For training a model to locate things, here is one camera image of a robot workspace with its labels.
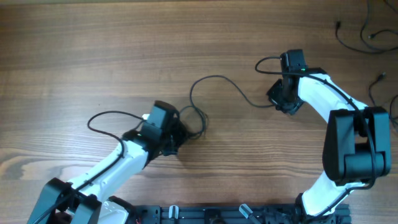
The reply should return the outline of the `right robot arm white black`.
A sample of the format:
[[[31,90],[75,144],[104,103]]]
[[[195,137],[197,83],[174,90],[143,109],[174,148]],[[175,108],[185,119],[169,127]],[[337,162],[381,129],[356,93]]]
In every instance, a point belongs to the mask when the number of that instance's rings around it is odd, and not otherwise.
[[[278,56],[282,78],[267,92],[276,110],[290,115],[308,103],[327,123],[323,172],[297,198],[302,223],[322,222],[353,191],[370,189],[391,170],[389,115],[355,100],[321,68],[309,68],[303,51]]]

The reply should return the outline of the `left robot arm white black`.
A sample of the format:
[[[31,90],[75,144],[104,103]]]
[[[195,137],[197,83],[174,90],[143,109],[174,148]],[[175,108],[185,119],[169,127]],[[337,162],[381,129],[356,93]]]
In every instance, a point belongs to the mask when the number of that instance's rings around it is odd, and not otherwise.
[[[105,219],[126,223],[128,205],[106,201],[131,176],[140,173],[160,155],[176,154],[188,130],[174,106],[156,101],[139,124],[117,138],[118,145],[88,172],[64,182],[48,181],[28,219],[29,223],[98,223]]]

